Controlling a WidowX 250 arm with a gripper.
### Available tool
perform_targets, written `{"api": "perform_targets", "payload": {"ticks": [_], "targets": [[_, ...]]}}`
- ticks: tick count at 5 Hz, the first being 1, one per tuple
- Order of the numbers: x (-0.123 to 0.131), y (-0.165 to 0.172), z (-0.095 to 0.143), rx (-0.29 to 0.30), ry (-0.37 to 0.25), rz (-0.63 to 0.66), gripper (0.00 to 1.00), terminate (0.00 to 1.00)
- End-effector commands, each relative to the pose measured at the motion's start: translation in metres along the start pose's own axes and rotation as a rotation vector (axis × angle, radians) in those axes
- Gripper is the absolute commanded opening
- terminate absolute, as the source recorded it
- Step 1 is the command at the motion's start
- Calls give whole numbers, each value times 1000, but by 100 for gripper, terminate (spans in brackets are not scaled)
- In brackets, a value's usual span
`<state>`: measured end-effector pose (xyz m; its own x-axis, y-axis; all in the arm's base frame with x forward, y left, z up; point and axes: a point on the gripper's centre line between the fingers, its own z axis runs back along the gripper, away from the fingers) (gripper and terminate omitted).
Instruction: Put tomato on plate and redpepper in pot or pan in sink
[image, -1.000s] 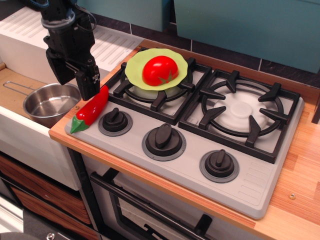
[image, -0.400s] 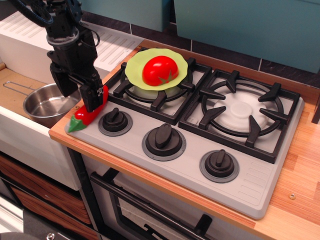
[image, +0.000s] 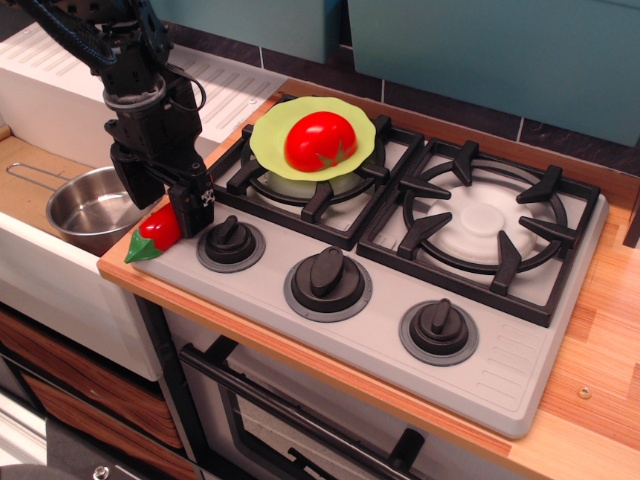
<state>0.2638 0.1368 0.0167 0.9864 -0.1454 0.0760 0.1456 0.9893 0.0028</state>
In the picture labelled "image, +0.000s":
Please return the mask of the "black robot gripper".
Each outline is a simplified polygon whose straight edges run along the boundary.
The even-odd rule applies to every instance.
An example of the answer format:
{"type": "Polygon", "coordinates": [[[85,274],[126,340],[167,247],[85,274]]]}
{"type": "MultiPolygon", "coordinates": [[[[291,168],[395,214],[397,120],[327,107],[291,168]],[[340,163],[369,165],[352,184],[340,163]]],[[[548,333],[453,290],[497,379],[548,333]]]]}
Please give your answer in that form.
{"type": "Polygon", "coordinates": [[[215,193],[195,148],[202,127],[192,80],[165,74],[149,91],[120,97],[105,93],[104,100],[117,115],[105,126],[114,140],[110,158],[135,206],[151,206],[169,185],[183,237],[192,238],[209,226],[215,193]]]}

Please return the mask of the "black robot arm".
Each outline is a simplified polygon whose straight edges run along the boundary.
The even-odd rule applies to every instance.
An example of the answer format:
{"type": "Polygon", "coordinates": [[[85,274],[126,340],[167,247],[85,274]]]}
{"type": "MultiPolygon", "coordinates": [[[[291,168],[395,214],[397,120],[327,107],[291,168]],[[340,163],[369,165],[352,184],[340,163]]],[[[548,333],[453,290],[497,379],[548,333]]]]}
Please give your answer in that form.
{"type": "Polygon", "coordinates": [[[20,1],[64,50],[89,67],[115,113],[111,161],[138,208],[169,197],[191,238],[214,218],[214,194],[195,148],[206,102],[200,83],[169,61],[168,28],[148,1],[20,1]]]}

